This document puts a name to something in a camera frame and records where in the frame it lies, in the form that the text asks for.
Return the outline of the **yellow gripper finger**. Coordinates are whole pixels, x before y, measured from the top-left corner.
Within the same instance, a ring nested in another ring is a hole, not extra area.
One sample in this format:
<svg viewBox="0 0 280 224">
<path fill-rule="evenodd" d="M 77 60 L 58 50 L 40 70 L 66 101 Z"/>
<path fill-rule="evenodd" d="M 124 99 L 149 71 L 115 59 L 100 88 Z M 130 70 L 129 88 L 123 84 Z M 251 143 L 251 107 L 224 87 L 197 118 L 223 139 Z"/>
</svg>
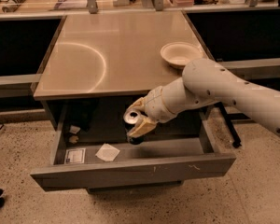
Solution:
<svg viewBox="0 0 280 224">
<path fill-rule="evenodd" d="M 127 135 L 131 138 L 138 138 L 146 133 L 151 132 L 156 128 L 156 126 L 156 121 L 149 117 L 142 116 L 140 120 L 136 122 L 135 126 L 127 132 Z"/>
<path fill-rule="evenodd" d="M 145 111 L 145 98 L 141 97 L 139 99 L 137 99 L 135 102 L 133 102 L 128 108 L 127 110 L 137 110 L 140 112 L 144 112 Z"/>
</svg>

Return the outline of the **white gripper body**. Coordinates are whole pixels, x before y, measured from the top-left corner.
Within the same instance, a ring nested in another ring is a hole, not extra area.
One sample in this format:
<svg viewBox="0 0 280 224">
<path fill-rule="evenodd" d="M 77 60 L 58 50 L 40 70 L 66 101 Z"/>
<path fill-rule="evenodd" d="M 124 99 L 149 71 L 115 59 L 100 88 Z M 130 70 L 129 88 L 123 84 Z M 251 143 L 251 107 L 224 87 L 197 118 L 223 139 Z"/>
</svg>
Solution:
<svg viewBox="0 0 280 224">
<path fill-rule="evenodd" d="M 146 115 L 155 122 L 165 123 L 176 117 L 176 114 L 170 112 L 163 101 L 162 86 L 151 90 L 147 96 L 144 97 L 144 102 L 144 111 Z"/>
</svg>

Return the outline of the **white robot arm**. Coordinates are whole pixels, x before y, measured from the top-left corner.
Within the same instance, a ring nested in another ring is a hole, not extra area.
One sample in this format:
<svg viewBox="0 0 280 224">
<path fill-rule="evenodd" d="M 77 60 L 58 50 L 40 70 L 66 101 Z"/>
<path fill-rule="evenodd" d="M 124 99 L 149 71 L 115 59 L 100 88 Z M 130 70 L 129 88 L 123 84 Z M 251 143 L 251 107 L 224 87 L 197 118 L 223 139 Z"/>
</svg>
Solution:
<svg viewBox="0 0 280 224">
<path fill-rule="evenodd" d="M 151 90 L 128 110 L 140 119 L 127 132 L 138 138 L 185 111 L 222 102 L 280 137 L 280 91 L 243 80 L 209 59 L 189 62 L 182 77 Z"/>
</svg>

